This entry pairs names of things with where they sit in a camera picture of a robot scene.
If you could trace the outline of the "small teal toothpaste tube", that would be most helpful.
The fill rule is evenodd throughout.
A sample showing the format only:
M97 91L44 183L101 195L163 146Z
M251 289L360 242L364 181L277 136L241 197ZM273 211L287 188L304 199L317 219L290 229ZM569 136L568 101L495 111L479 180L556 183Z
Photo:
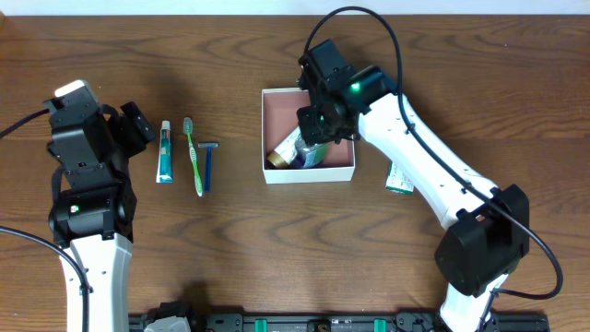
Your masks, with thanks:
M173 182L172 157L171 157L171 123L164 120L161 123L159 139L159 160L156 175L157 184Z

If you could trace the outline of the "clear sanitizer pump bottle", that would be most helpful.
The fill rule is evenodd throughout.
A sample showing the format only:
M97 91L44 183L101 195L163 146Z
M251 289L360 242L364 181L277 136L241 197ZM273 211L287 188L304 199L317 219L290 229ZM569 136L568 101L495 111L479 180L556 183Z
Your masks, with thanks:
M329 145L315 144L307 145L302 137L295 142L296 155L291 167L294 169L311 169L319 165L325 158Z

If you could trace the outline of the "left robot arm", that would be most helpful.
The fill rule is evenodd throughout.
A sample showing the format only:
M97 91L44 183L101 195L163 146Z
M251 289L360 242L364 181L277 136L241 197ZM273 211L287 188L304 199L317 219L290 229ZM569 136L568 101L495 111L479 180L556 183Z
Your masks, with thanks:
M44 105L52 129L47 150L59 163L48 222L64 252L66 327L126 331L136 210L128 166L155 132L134 102L101 104L81 79Z

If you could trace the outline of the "green toothbrush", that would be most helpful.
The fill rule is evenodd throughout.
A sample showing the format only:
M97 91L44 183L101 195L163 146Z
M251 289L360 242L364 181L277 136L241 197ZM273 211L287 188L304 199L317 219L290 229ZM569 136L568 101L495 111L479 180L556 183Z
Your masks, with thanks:
M189 157L192 163L192 168L194 172L194 182L195 182L195 191L199 197L201 197L204 193L202 179L198 170L198 157L196 153L196 149L193 143L192 134L193 134L193 121L190 117L185 117L183 119L183 132L187 137L188 142L188 149L189 149Z

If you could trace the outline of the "white box pink interior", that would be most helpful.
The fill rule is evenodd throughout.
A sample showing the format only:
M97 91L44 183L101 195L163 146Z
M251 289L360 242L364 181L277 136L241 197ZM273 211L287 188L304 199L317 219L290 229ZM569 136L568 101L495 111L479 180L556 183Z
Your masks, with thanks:
M309 104L308 92L298 88L262 90L262 170L267 184L349 182L352 179L356 161L351 141L330 144L324 160L311 169L278 170L266 160L267 155L297 126L296 111Z

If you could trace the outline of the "green white soap box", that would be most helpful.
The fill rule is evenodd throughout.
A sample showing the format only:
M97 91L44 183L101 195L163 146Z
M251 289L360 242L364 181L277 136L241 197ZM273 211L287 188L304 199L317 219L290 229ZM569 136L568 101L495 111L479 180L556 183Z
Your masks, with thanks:
M408 196L411 196L414 191L413 183L398 169L394 162L390 163L385 188L393 193Z

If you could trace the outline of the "blue disposable razor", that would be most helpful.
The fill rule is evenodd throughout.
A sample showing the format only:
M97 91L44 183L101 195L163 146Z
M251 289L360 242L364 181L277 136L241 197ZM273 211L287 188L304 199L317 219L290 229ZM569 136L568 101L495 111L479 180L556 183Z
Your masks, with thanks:
M218 147L218 142L199 142L198 147L206 150L206 172L205 172L205 183L204 191L208 193L211 188L211 175L212 175L212 163L213 163L213 150Z

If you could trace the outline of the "white floral cream tube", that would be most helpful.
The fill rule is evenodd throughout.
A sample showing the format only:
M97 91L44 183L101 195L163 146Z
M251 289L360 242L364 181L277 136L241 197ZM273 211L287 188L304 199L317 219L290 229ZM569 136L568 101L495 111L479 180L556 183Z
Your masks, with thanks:
M301 130L296 127L266 156L266 161L278 170L301 169L303 147Z

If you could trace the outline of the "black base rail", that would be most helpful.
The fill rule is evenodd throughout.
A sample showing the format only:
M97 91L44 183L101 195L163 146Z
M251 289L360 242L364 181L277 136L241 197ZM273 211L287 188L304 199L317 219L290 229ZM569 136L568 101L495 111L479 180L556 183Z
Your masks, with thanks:
M194 332L436 332L448 326L430 311L396 314L198 314L185 302L163 302L142 315L130 315L128 330Z

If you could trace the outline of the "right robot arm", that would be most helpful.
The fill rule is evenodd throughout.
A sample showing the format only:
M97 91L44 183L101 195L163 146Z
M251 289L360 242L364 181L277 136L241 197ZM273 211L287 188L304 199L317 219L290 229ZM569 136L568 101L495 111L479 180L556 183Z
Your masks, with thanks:
M300 87L311 104L298 110L309 145L361 136L378 148L426 199L445 230L435 261L449 286L439 315L452 331L475 331L488 303L529 251L529 237L490 207L527 219L528 199L473 171L421 121L379 67L354 69L329 40L303 53Z

